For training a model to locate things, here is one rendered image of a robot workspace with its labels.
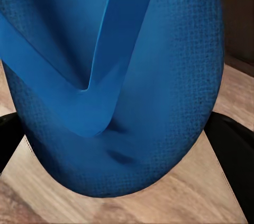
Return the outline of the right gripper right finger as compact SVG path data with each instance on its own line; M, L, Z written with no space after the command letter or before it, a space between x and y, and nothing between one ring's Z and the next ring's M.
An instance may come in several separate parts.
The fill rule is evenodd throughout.
M254 132L213 112L204 132L249 224L254 224Z

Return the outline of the sandal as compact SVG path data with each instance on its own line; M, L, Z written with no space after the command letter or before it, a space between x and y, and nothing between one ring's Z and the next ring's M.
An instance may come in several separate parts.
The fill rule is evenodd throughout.
M210 118L222 0L0 0L0 58L37 159L81 195L166 175Z

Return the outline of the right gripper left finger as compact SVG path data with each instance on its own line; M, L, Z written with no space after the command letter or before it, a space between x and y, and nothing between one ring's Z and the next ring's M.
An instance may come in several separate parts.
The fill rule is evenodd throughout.
M0 117L0 174L24 137L17 112Z

